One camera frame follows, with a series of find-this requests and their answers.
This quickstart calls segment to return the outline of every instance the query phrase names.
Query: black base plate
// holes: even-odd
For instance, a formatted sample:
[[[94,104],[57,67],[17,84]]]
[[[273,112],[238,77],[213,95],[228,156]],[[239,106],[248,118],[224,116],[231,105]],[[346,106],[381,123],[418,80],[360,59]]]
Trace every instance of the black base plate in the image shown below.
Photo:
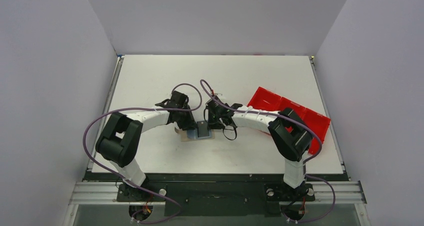
[[[310,183],[306,183],[305,187],[313,189],[312,184]],[[274,194],[272,196],[268,196],[268,194],[266,194],[266,200],[268,202],[291,202],[297,197],[293,189],[285,183],[266,183],[264,185],[265,193],[267,193],[267,190],[271,189]],[[306,195],[305,201],[315,201],[315,195]]]
[[[143,184],[142,187],[149,189],[153,192],[159,192],[161,188],[155,187],[150,183]],[[152,201],[152,202],[161,202],[164,201],[163,198],[154,196],[150,198],[150,194],[144,191],[141,191],[138,188],[129,186],[126,183],[123,183],[119,186],[119,190],[116,196],[118,202],[140,202],[140,201]]]

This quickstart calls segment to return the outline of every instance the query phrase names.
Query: white tabletop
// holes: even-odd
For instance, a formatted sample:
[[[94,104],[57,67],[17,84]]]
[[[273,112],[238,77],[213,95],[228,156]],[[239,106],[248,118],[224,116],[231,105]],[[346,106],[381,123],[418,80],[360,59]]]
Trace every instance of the white tabletop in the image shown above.
[[[152,107],[169,98],[171,89],[183,82],[202,91],[200,79],[207,80],[230,105],[246,105],[261,86],[326,114],[306,56],[126,55],[110,110]],[[193,88],[180,87],[178,91],[189,96],[192,108],[198,105]],[[209,98],[205,93],[202,96],[204,104]],[[193,112],[196,121],[203,121],[203,108]],[[249,128],[237,130],[235,141],[225,139],[218,130],[213,140],[181,142],[173,124],[157,127],[141,135],[135,158],[144,172],[151,173],[284,173],[285,160],[269,135]],[[101,155],[95,158],[113,168]],[[94,165],[92,172],[106,171]],[[306,172],[343,173],[330,130],[321,153],[307,163]]]

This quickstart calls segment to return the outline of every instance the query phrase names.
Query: red compartment tray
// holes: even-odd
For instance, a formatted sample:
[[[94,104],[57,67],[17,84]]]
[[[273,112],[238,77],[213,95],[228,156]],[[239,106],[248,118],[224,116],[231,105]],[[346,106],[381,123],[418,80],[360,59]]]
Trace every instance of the red compartment tray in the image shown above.
[[[309,108],[301,106],[285,97],[281,97],[265,88],[258,87],[252,99],[248,103],[255,109],[266,111],[282,111],[287,107],[292,108],[299,117],[306,123],[306,125],[319,137],[321,142],[324,142],[327,130],[330,126],[331,120]],[[309,153],[315,154],[320,145],[316,139],[312,140],[309,147]]]

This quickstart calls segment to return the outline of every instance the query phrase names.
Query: white wall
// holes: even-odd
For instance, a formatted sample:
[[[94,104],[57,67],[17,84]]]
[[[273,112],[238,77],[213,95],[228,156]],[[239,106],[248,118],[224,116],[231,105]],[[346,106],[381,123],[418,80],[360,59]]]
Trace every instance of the white wall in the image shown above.
[[[346,0],[89,0],[120,54],[314,55]]]
[[[0,18],[0,224],[61,225],[116,55],[88,0],[0,0]]]
[[[347,0],[316,69],[372,224],[422,225],[424,0]]]

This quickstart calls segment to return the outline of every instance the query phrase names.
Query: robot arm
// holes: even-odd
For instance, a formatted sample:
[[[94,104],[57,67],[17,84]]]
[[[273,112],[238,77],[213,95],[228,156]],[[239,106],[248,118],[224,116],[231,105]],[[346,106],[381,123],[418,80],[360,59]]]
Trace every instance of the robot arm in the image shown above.
[[[233,104],[231,107],[241,111],[249,110],[248,107],[241,104]],[[312,141],[312,136],[306,130],[272,115],[233,112],[212,100],[206,103],[206,108],[209,115],[208,124],[213,129],[222,129],[226,126],[248,127],[270,133],[278,151],[285,158],[284,182],[291,188],[298,188],[304,183],[306,175],[304,159],[307,157],[307,151]],[[304,124],[291,108],[271,113],[280,114]]]
[[[190,109],[188,101],[187,95],[173,91],[170,99],[156,104],[156,108],[152,108],[152,111],[128,115],[119,112],[111,114],[95,145],[96,152],[109,160],[126,180],[142,185],[147,177],[135,159],[141,134],[152,128],[174,122],[182,130],[195,129],[197,124],[191,112],[166,110]]]

